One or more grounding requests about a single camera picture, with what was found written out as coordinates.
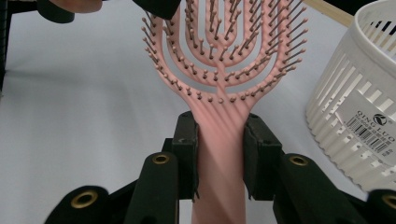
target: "table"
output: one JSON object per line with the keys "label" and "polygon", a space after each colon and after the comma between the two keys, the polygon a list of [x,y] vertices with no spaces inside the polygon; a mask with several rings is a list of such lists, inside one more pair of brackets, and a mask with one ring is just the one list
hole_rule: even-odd
{"label": "table", "polygon": [[[172,137],[184,102],[158,78],[140,31],[144,16],[126,0],[56,24],[37,12],[15,15],[0,102],[0,223],[43,223],[69,191],[110,193],[137,179],[144,159]],[[318,147],[305,106],[347,28],[308,8],[307,53],[252,112],[287,153],[313,159],[334,185],[366,193]],[[181,202],[189,223],[191,202]],[[247,202],[247,223],[276,223],[271,202]]]}

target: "plastic basket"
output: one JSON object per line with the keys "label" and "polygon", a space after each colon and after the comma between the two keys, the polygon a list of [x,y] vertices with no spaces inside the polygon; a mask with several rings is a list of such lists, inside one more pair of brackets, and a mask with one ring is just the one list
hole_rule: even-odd
{"label": "plastic basket", "polygon": [[362,7],[306,109],[312,134],[363,190],[396,189],[396,1]]}

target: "human hand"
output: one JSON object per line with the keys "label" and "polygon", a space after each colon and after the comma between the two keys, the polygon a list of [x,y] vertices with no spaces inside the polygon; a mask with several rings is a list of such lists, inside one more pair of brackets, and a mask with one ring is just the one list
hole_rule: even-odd
{"label": "human hand", "polygon": [[49,0],[57,7],[75,13],[90,13],[100,10],[102,0]]}

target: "pink hairbrush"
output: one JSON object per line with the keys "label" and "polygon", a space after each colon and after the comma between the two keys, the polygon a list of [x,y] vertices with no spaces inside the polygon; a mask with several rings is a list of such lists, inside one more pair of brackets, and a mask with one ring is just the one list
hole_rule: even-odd
{"label": "pink hairbrush", "polygon": [[[200,197],[193,204],[192,223],[246,223],[244,125],[256,102],[301,61],[297,56],[305,52],[300,46],[306,42],[301,36],[307,32],[300,28],[307,19],[296,20],[306,10],[300,7],[301,3],[294,0],[225,0],[221,1],[223,12],[219,13],[220,2],[206,0],[205,27],[199,27],[199,0],[187,0],[183,20],[180,8],[170,21],[149,14],[143,19],[146,51],[158,74],[188,104],[199,124]],[[219,14],[224,15],[223,19],[218,18]],[[241,18],[243,24],[238,27],[237,20]],[[186,44],[194,62],[180,46],[180,26],[185,27]],[[199,36],[199,29],[205,30],[207,43]],[[238,29],[243,33],[240,40],[237,39]],[[168,58],[164,56],[163,43],[169,50]],[[258,43],[257,58],[245,63]],[[166,60],[173,61],[191,80],[215,91],[202,91],[186,84],[171,71]],[[268,76],[258,84],[252,84],[245,91],[226,91],[228,87],[250,81],[270,63],[273,66]],[[246,66],[232,71],[231,67],[237,64]]]}

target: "white sticker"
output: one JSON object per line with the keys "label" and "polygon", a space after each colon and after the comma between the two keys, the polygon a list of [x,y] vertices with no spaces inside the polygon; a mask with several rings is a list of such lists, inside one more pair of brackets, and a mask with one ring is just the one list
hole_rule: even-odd
{"label": "white sticker", "polygon": [[352,91],[335,112],[336,117],[382,162],[396,165],[396,124],[358,91]]}

